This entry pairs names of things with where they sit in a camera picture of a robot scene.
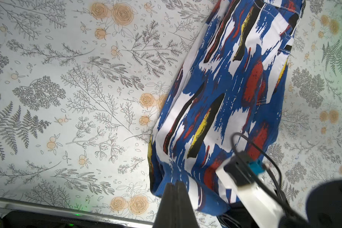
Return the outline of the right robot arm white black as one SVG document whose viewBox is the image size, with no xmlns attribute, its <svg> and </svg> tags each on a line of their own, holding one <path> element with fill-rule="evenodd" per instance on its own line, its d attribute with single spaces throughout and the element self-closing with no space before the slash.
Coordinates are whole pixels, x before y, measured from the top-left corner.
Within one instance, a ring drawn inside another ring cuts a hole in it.
<svg viewBox="0 0 342 228">
<path fill-rule="evenodd" d="M 306 202 L 307 220 L 283 216 L 280 228 L 342 228 L 342 180 L 315 188 Z"/>
</svg>

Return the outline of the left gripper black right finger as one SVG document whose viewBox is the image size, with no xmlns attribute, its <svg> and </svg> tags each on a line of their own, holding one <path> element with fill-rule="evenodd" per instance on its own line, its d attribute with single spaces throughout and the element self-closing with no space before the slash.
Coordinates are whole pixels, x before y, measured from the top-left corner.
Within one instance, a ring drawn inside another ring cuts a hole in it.
<svg viewBox="0 0 342 228">
<path fill-rule="evenodd" d="M 176 188 L 176 228 L 199 228 L 194 210 L 184 182 L 177 181 Z"/>
</svg>

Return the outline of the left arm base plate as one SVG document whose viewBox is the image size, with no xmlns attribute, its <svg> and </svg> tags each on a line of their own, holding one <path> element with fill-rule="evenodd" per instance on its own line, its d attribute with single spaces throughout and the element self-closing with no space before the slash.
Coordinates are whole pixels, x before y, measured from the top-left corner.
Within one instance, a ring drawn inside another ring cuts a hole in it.
<svg viewBox="0 0 342 228">
<path fill-rule="evenodd" d="M 25 211 L 12 211 L 5 215 L 2 221 L 4 228 L 125 228 L 125 226 L 119 224 Z"/>
</svg>

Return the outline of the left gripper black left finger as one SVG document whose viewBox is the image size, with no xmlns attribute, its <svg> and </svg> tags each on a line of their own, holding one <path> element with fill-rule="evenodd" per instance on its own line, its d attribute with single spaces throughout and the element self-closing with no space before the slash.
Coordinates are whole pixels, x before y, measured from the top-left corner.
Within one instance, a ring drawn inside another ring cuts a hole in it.
<svg viewBox="0 0 342 228">
<path fill-rule="evenodd" d="M 153 228 L 176 227 L 176 193 L 175 185 L 168 183 L 164 189 Z"/>
</svg>

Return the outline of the blue patterned long pants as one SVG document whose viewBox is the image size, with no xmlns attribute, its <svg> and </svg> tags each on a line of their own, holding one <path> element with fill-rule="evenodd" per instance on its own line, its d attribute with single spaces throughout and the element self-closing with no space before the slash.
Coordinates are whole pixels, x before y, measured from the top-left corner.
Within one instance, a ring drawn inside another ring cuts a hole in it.
<svg viewBox="0 0 342 228">
<path fill-rule="evenodd" d="M 275 142 L 305 1 L 217 1 L 166 97 L 148 149 L 150 191 L 183 181 L 213 216 L 239 199 L 216 170 L 233 146 L 261 160 Z"/>
</svg>

